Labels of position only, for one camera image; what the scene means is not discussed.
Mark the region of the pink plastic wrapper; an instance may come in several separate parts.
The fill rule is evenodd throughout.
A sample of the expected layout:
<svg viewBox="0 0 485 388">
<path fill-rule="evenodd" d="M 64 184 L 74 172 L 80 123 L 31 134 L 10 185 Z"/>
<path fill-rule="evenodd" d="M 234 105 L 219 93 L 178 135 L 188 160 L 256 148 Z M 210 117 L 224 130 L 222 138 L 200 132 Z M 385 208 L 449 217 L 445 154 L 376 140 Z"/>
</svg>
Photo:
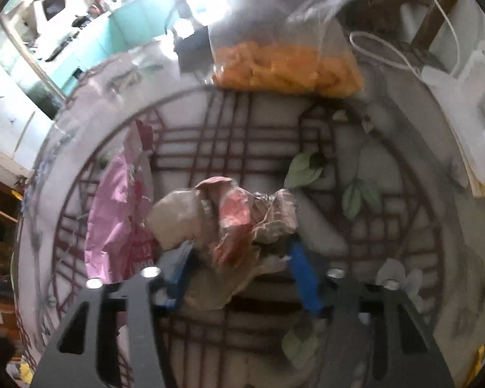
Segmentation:
<svg viewBox="0 0 485 388">
<path fill-rule="evenodd" d="M 88 278 L 112 284 L 154 264 L 156 242 L 144 221 L 154 204 L 153 131 L 134 120 L 92 199 L 85 240 Z"/>
</svg>

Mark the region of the pink paper trash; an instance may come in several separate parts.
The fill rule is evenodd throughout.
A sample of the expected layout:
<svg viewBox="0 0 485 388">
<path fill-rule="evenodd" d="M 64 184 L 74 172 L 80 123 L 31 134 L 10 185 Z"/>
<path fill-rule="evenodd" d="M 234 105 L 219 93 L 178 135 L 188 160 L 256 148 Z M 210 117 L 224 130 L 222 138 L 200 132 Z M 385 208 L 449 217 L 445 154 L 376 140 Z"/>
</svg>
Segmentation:
<svg viewBox="0 0 485 388">
<path fill-rule="evenodd" d="M 285 189 L 250 193 L 228 177 L 159 200 L 145 219 L 164 251 L 192 240 L 201 264 L 185 302 L 198 311 L 219 310 L 260 275 L 283 272 L 283 243 L 298 229 L 296 200 Z"/>
</svg>

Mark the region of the bag of orange snacks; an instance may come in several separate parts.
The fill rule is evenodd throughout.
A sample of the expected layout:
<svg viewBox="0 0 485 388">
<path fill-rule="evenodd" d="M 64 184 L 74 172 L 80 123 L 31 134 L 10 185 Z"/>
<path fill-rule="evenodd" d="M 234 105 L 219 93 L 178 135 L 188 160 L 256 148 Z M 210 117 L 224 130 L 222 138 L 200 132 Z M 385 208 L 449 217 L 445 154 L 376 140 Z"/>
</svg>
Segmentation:
<svg viewBox="0 0 485 388">
<path fill-rule="evenodd" d="M 214 0 L 212 81 L 223 89 L 346 98 L 363 87 L 337 18 L 355 0 Z"/>
</svg>

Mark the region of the white refrigerator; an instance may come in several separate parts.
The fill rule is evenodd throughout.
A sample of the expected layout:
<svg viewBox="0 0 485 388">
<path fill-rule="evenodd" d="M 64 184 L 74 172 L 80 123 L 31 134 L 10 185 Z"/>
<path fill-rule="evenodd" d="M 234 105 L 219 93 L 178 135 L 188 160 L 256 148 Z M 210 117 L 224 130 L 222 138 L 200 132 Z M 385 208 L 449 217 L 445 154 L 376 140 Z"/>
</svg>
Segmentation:
<svg viewBox="0 0 485 388">
<path fill-rule="evenodd" d="M 32 167 L 51 125 L 0 64 L 0 152 Z"/>
</svg>

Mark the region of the teal kitchen cabinets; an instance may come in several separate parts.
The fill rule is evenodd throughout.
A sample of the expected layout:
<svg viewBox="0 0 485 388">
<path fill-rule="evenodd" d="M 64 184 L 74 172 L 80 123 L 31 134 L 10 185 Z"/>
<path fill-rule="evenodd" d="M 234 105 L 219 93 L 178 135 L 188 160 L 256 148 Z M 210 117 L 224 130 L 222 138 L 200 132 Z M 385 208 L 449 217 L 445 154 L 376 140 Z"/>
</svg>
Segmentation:
<svg viewBox="0 0 485 388">
<path fill-rule="evenodd" d="M 58 100 L 80 74 L 165 33 L 176 0 L 34 0 L 19 16 L 0 16 L 0 64 L 32 101 Z"/>
</svg>

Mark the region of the patterned tablecloth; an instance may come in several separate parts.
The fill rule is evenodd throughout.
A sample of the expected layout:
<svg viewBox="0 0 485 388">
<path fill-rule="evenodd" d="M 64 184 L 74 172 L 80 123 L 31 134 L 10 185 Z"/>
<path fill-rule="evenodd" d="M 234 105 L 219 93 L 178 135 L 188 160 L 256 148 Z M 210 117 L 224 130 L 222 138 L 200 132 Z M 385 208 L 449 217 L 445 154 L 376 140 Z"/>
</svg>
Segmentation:
<svg viewBox="0 0 485 388">
<path fill-rule="evenodd" d="M 485 364 L 485 200 L 429 89 L 218 89 L 156 46 L 87 72 L 15 253 L 35 387 L 463 387 Z"/>
</svg>

